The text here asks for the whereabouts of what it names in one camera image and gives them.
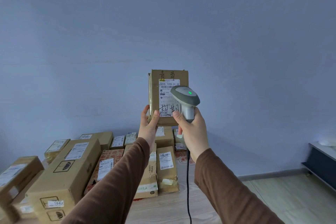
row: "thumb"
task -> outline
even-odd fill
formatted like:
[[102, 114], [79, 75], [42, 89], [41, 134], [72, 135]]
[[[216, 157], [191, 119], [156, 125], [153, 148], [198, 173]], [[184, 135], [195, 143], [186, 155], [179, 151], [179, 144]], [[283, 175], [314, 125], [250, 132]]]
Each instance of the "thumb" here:
[[158, 110], [155, 110], [153, 113], [152, 120], [149, 122], [149, 126], [151, 126], [152, 128], [155, 128], [159, 119], [160, 119], [160, 113]]
[[175, 121], [181, 126], [182, 130], [189, 126], [189, 123], [185, 120], [185, 118], [179, 111], [174, 111], [173, 117]]

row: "brown sleeve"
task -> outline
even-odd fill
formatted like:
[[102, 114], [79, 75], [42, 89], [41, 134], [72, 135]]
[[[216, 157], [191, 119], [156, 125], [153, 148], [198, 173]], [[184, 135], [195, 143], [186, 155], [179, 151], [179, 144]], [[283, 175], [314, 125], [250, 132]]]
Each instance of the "brown sleeve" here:
[[227, 224], [284, 224], [211, 149], [196, 161], [195, 184]]
[[125, 223], [148, 161], [149, 145], [139, 137], [62, 224]]

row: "handheld barcode scanner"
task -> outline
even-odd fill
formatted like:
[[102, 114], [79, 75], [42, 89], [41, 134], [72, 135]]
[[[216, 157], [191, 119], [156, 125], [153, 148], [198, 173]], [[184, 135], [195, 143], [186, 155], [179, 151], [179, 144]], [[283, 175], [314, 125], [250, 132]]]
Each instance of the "handheld barcode scanner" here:
[[[181, 114], [184, 116], [187, 122], [191, 123], [194, 120], [194, 108], [197, 106], [201, 101], [196, 94], [195, 91], [193, 91], [189, 87], [185, 86], [174, 86], [171, 88], [170, 93], [173, 95], [173, 97], [181, 104]], [[182, 139], [183, 144], [186, 145], [184, 138], [183, 138], [183, 131], [181, 135], [176, 135], [180, 139]], [[190, 151], [187, 151], [187, 209], [188, 209], [188, 215], [190, 218], [191, 223], [191, 215], [189, 211], [189, 160], [190, 160]]]

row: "hand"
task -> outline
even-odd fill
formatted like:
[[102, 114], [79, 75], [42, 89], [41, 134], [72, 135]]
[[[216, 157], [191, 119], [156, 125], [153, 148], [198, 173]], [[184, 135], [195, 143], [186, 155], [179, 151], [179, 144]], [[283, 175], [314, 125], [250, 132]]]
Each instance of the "hand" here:
[[152, 153], [155, 143], [155, 134], [158, 129], [156, 126], [159, 118], [160, 113], [159, 110], [155, 110], [152, 120], [148, 123], [148, 116], [147, 111], [149, 110], [149, 105], [146, 105], [145, 109], [141, 113], [141, 120], [140, 120], [140, 128], [138, 137], [142, 137], [146, 140], [149, 145], [149, 153]]
[[192, 123], [188, 123], [178, 111], [173, 112], [173, 117], [178, 123], [178, 134], [181, 135], [183, 132], [184, 141], [190, 150], [191, 158], [196, 162], [198, 156], [210, 147], [207, 127], [197, 107], [195, 107], [194, 113], [195, 119]]

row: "person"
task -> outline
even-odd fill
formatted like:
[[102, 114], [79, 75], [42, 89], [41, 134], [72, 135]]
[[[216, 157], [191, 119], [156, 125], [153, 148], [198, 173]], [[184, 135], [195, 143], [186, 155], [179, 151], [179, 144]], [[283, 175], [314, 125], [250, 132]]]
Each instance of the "person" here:
[[[141, 113], [137, 140], [111, 171], [78, 202], [62, 224], [125, 223], [155, 143], [159, 111], [148, 123], [149, 105]], [[205, 121], [197, 107], [190, 124], [173, 112], [195, 161], [195, 184], [226, 224], [284, 224], [233, 174], [209, 147]]]

